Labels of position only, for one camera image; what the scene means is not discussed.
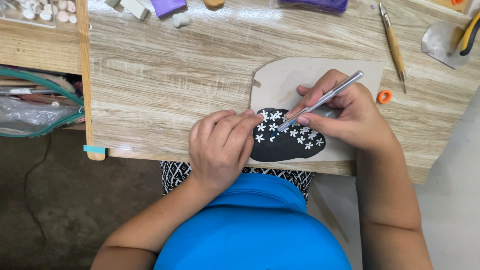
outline orange ring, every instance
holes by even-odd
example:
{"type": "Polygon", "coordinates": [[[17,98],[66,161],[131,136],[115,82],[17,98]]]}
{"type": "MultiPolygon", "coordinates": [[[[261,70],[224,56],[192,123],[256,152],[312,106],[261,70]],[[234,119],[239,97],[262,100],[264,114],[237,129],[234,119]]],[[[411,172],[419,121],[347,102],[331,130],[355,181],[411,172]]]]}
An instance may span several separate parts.
{"type": "Polygon", "coordinates": [[[378,95],[377,95],[378,102],[380,102],[382,104],[385,104],[385,103],[389,102],[391,98],[392,98],[392,92],[390,92],[388,90],[382,91],[382,92],[378,93],[378,95]]]}

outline black and white patterned pants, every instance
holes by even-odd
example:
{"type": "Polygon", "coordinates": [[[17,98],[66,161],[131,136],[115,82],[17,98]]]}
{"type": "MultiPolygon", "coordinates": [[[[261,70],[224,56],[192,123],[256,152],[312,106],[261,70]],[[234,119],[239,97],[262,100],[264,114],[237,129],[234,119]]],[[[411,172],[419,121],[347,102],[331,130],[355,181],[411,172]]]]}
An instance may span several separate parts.
{"type": "MultiPolygon", "coordinates": [[[[162,170],[163,195],[178,186],[192,171],[188,162],[160,161],[162,170]]],[[[308,201],[308,190],[315,176],[314,172],[287,171],[277,169],[262,169],[245,167],[243,173],[263,173],[278,176],[294,184],[303,194],[305,202],[308,201]]]]}

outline clear plastic container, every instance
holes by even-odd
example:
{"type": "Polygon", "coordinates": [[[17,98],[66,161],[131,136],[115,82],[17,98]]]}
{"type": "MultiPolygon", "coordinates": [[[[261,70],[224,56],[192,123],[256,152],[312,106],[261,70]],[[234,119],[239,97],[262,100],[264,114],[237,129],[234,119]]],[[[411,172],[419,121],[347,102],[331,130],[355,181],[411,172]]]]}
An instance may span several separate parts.
{"type": "Polygon", "coordinates": [[[49,28],[76,28],[75,0],[0,0],[0,19],[49,28]]]}

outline fingernail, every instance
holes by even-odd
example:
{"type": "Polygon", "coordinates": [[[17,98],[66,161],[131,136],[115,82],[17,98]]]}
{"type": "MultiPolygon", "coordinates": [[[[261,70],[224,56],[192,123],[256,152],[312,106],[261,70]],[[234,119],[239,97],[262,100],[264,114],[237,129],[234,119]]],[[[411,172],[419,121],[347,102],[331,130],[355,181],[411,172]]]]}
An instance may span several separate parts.
{"type": "Polygon", "coordinates": [[[302,125],[308,125],[308,119],[305,117],[301,117],[301,116],[297,117],[297,122],[302,125]]]}

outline black polymer clay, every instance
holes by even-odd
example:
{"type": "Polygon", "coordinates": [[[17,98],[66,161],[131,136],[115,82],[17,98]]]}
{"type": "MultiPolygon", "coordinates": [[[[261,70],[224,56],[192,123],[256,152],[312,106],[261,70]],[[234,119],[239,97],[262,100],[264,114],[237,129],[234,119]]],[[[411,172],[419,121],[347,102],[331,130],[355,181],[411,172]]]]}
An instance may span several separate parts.
{"type": "Polygon", "coordinates": [[[257,113],[264,115],[264,120],[253,130],[255,143],[250,157],[256,161],[276,162],[296,158],[309,158],[325,148],[325,137],[297,122],[290,125],[270,139],[273,131],[281,125],[288,110],[266,108],[257,113]]]}

